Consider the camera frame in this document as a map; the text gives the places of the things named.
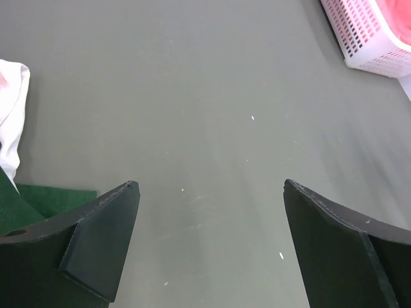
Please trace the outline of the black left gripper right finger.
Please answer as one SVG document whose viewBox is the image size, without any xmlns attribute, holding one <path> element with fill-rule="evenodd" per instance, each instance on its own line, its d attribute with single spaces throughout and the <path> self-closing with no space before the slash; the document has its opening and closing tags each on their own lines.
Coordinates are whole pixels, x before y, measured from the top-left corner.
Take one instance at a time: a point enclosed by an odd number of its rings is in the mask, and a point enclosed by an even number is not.
<svg viewBox="0 0 411 308">
<path fill-rule="evenodd" d="M 283 193 L 310 307 L 410 307 L 410 231 L 287 179 Z"/>
</svg>

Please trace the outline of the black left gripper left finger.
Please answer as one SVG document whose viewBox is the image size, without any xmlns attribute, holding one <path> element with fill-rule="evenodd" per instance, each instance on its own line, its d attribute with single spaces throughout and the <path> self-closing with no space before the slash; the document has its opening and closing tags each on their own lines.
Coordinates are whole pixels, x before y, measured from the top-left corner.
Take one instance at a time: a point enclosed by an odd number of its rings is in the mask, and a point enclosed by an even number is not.
<svg viewBox="0 0 411 308">
<path fill-rule="evenodd" d="M 89 203 L 1 237 L 1 307 L 108 307 L 139 208 L 127 181 Z"/>
</svg>

